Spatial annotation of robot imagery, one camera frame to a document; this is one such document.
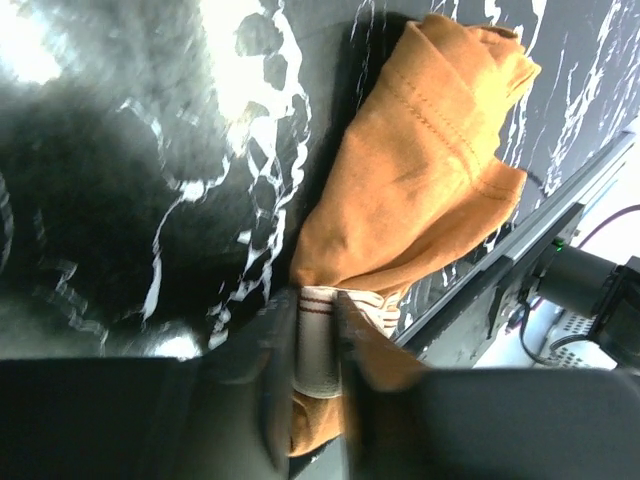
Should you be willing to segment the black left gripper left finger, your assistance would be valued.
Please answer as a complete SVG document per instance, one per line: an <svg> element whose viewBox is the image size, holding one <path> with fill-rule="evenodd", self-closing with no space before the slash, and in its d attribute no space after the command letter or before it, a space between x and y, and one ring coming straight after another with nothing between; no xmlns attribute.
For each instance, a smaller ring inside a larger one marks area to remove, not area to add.
<svg viewBox="0 0 640 480"><path fill-rule="evenodd" d="M144 354L55 357L3 333L5 479L284 479L297 294L216 349L174 328Z"/></svg>

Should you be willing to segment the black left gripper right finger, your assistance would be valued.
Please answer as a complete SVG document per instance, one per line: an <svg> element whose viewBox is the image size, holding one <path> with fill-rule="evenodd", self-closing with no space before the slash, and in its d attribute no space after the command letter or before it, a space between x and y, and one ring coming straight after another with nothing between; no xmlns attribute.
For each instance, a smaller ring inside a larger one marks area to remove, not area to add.
<svg viewBox="0 0 640 480"><path fill-rule="evenodd" d="M431 369L335 301L352 479L635 479L639 379Z"/></svg>

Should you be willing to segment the brown boxer briefs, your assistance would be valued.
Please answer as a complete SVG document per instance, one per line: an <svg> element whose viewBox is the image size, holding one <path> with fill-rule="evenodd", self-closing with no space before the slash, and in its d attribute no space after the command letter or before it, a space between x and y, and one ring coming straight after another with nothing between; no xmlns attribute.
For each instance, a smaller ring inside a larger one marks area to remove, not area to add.
<svg viewBox="0 0 640 480"><path fill-rule="evenodd" d="M497 158L499 132L539 71L511 30L436 14L405 25L343 136L291 263L300 290L291 456L343 430L336 297L348 295L390 337L410 287L511 215L526 176Z"/></svg>

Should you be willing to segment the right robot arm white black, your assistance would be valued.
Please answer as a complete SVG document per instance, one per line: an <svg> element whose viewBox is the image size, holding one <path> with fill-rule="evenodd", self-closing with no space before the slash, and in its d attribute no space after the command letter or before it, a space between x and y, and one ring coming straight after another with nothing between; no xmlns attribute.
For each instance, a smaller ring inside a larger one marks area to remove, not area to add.
<svg viewBox="0 0 640 480"><path fill-rule="evenodd" d="M535 294L591 322L585 333L572 333L549 345L545 356L520 344L536 364L558 368L559 351L570 344L590 342L616 362L618 368L639 373L639 259L618 265L556 238L524 257L518 291L525 328Z"/></svg>

